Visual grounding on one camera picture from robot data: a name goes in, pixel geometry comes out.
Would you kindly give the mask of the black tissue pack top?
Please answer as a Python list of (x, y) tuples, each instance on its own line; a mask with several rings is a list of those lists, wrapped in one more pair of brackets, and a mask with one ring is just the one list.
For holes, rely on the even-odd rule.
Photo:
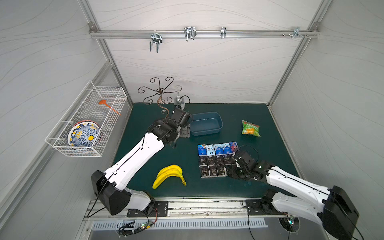
[(235, 165), (235, 166), (237, 165), (235, 156), (232, 156), (231, 163), (232, 163), (232, 165)]

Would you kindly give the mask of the teal storage box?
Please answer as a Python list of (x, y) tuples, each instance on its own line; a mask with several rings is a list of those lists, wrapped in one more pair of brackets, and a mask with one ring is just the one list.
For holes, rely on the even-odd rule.
[(219, 133), (223, 128), (223, 120), (217, 112), (192, 115), (191, 135), (205, 136)]

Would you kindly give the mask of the red blue tissue pack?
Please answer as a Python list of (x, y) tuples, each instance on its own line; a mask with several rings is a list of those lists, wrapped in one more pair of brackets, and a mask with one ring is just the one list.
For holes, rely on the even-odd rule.
[(229, 144), (233, 154), (239, 150), (237, 142), (230, 142)]

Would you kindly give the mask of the light blue tissue pack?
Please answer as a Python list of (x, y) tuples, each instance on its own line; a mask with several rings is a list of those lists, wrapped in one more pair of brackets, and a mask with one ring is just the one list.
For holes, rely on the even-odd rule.
[(216, 156), (224, 155), (224, 148), (223, 148), (222, 144), (215, 144), (214, 149), (215, 149), (215, 155)]
[(232, 154), (232, 148), (229, 143), (222, 144), (224, 155), (231, 155)]

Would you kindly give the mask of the dark blue tissue pack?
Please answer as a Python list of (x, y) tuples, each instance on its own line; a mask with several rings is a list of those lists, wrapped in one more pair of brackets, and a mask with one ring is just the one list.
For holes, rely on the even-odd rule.
[(198, 145), (198, 155), (201, 156), (207, 156), (207, 146), (206, 145)]

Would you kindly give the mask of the white blue tissue pack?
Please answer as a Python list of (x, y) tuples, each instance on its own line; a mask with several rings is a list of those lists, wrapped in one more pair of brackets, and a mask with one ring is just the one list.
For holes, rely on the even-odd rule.
[(214, 145), (206, 145), (206, 150), (207, 150), (207, 156), (208, 157), (216, 155), (215, 146)]

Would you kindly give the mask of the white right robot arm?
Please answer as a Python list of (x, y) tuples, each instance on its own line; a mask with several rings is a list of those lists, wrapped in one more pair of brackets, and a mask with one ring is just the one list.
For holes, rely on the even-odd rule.
[(230, 178), (269, 184), (287, 192), (268, 190), (260, 200), (246, 201), (248, 213), (265, 215), (284, 214), (287, 224), (290, 217), (299, 217), (321, 225), (338, 240), (354, 239), (359, 212), (345, 190), (338, 186), (331, 189), (319, 186), (289, 174), (281, 168), (261, 162), (253, 169), (243, 165), (227, 168)]

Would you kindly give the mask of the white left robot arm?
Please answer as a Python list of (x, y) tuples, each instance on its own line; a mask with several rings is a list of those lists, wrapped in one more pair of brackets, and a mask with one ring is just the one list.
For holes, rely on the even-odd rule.
[(138, 144), (120, 161), (103, 172), (97, 170), (92, 174), (93, 191), (110, 215), (117, 215), (125, 208), (152, 214), (156, 200), (144, 191), (127, 188), (127, 185), (152, 156), (176, 142), (190, 117), (191, 114), (176, 108), (170, 117), (153, 122)]

